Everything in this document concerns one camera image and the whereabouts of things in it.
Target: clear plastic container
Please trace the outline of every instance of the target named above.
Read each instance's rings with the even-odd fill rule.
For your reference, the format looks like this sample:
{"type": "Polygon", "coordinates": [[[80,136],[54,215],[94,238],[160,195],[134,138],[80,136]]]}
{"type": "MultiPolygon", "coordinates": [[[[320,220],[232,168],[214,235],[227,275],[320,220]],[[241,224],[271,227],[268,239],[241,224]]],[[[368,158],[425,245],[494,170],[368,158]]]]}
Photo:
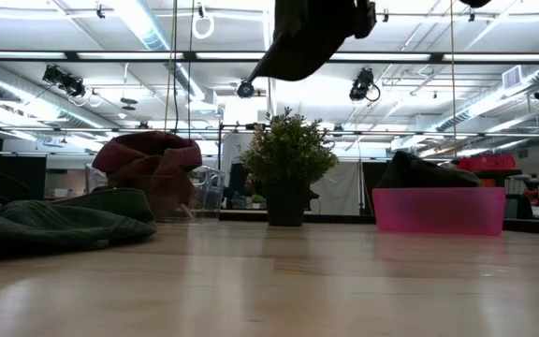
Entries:
{"type": "Polygon", "coordinates": [[[157,222],[210,222],[218,221],[224,194],[225,174],[215,168],[199,167],[186,173],[193,184],[190,197],[185,202],[176,199],[172,188],[191,188],[168,185],[172,177],[115,174],[109,180],[106,173],[87,165],[85,168],[86,192],[113,187],[131,187],[143,190],[157,222]]]}
{"type": "Polygon", "coordinates": [[[506,198],[502,187],[374,189],[380,230],[499,236],[506,198]]]}

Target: green plant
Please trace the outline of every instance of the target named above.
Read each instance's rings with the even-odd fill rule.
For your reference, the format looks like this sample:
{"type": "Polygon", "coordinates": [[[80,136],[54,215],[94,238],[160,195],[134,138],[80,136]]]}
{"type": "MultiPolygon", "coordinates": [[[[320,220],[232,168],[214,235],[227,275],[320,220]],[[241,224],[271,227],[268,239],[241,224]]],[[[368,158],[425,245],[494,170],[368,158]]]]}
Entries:
{"type": "Polygon", "coordinates": [[[273,118],[267,114],[270,130],[258,125],[242,155],[242,164],[262,183],[314,183],[338,163],[325,147],[330,141],[328,131],[318,129],[321,120],[306,124],[305,117],[291,111],[286,108],[273,118]]]}
{"type": "Polygon", "coordinates": [[[261,203],[263,202],[263,197],[259,195],[252,195],[251,196],[251,203],[261,203]]]}

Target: maroon fabric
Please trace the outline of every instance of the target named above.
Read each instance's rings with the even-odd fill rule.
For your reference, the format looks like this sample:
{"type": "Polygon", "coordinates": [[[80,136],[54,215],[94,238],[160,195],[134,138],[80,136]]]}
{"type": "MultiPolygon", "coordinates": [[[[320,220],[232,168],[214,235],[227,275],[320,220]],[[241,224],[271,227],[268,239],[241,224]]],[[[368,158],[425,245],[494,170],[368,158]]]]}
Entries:
{"type": "Polygon", "coordinates": [[[112,139],[93,167],[108,175],[110,186],[145,191],[155,215],[163,216],[190,205],[195,188],[186,173],[201,164],[194,140],[151,131],[112,139]]]}

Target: white curtain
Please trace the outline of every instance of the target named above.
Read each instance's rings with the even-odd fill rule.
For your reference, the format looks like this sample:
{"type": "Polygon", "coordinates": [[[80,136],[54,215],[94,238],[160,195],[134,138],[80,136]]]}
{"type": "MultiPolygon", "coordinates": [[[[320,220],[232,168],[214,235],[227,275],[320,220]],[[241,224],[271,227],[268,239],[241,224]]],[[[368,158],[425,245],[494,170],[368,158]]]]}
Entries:
{"type": "Polygon", "coordinates": [[[313,214],[359,215],[359,164],[339,163],[311,185],[319,200],[311,200],[313,214]]]}

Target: ceiling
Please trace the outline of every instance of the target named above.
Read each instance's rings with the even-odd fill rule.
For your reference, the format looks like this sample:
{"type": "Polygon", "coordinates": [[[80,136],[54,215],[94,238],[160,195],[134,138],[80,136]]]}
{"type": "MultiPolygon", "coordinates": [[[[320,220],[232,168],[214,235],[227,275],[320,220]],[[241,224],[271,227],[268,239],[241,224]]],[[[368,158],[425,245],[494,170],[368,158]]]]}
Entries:
{"type": "MultiPolygon", "coordinates": [[[[174,1],[143,1],[155,15],[161,35],[168,39],[172,37],[174,1]]],[[[264,38],[267,39],[267,34],[264,35],[264,28],[267,32],[270,27],[267,22],[271,19],[273,1],[201,2],[208,14],[213,16],[214,30],[207,38],[192,38],[190,13],[195,2],[177,1],[180,16],[176,23],[175,39],[178,51],[266,50],[267,41],[264,42],[264,38]]],[[[0,0],[0,51],[145,50],[124,18],[113,10],[117,2],[104,0],[101,3],[106,13],[105,19],[96,17],[98,2],[95,0],[0,0]]],[[[460,1],[452,3],[452,19],[455,21],[451,33],[449,0],[377,0],[380,21],[370,36],[361,40],[350,37],[340,51],[539,52],[539,0],[493,0],[475,11],[474,22],[469,22],[470,10],[465,5],[460,1]],[[389,19],[382,22],[386,9],[389,19]]],[[[208,28],[205,21],[197,23],[199,32],[205,32],[208,28]]],[[[75,108],[84,111],[85,115],[109,121],[106,126],[133,128],[139,122],[160,125],[165,119],[173,121],[176,114],[181,123],[188,120],[185,94],[181,90],[174,90],[173,78],[162,64],[130,63],[125,79],[124,63],[55,64],[65,72],[84,79],[86,86],[98,93],[90,100],[75,100],[74,103],[81,105],[75,108]],[[123,96],[136,99],[137,109],[122,110],[124,103],[120,99],[123,96]],[[119,113],[126,113],[127,116],[121,118],[119,113]]],[[[325,64],[304,81],[256,79],[254,86],[263,95],[254,98],[253,103],[241,104],[234,95],[234,85],[249,76],[255,63],[183,65],[197,84],[215,91],[220,110],[226,110],[228,106],[231,110],[241,110],[241,115],[238,115],[240,122],[261,121],[273,102],[277,111],[288,106],[309,119],[322,118],[328,125],[343,124],[345,129],[374,131],[427,131],[418,116],[436,119],[462,107],[473,97],[500,85],[503,72],[514,66],[325,64]],[[381,89],[381,98],[374,103],[364,101],[353,104],[348,97],[351,83],[364,66],[372,69],[376,85],[381,89]],[[271,90],[270,99],[266,95],[268,90],[271,90]]],[[[62,90],[50,87],[42,80],[46,66],[44,62],[0,61],[0,67],[16,77],[15,81],[8,82],[9,85],[21,86],[25,81],[31,82],[43,91],[59,96],[56,102],[62,110],[70,102],[64,98],[62,90]]],[[[532,109],[539,110],[539,100],[532,99],[530,106],[526,102],[525,95],[514,96],[480,113],[477,119],[489,119],[496,121],[493,125],[498,125],[531,113],[532,109]]],[[[214,113],[200,113],[192,107],[190,112],[192,127],[217,127],[219,124],[214,113]]],[[[521,124],[513,125],[513,130],[534,125],[539,125],[539,115],[537,121],[526,119],[521,124]]],[[[464,132],[485,131],[480,123],[463,122],[457,127],[464,132]]],[[[353,141],[357,138],[341,140],[353,141]]],[[[377,140],[380,139],[365,138],[362,141],[377,140]]],[[[384,140],[393,140],[393,137],[381,138],[381,141],[384,140]]]]}

